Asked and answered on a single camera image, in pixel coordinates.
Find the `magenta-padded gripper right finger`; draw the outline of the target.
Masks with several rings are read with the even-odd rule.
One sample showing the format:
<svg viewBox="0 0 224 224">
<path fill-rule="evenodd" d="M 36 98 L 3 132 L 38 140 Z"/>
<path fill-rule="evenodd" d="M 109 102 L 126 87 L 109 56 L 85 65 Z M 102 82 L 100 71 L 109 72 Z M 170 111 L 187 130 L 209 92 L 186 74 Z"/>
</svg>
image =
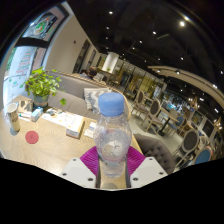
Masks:
<svg viewBox="0 0 224 224">
<path fill-rule="evenodd" d="M 140 188 L 165 176 L 166 171 L 154 157 L 145 157 L 135 148 L 129 147 L 125 171 L 128 188 Z"/>
</svg>

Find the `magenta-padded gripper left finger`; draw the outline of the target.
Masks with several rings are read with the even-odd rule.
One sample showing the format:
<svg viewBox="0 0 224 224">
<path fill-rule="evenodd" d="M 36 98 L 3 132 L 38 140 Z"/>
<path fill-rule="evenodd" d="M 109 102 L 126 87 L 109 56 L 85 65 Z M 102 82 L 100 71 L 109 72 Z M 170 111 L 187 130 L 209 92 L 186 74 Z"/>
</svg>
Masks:
<svg viewBox="0 0 224 224">
<path fill-rule="evenodd" d="M 80 158 L 72 158 L 60 176 L 84 188 L 99 188 L 101 174 L 96 147 L 89 149 Z"/>
</svg>

